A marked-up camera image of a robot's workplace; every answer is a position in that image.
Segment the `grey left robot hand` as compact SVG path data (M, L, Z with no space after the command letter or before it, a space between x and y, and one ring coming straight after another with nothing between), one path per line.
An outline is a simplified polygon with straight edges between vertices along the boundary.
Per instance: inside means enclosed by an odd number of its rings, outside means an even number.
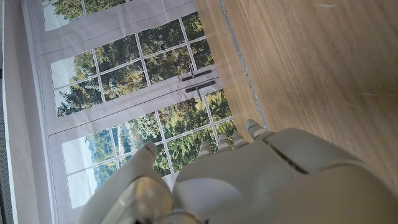
M362 160L306 131L202 142L168 186L147 142L90 198L79 223L396 223L397 194Z

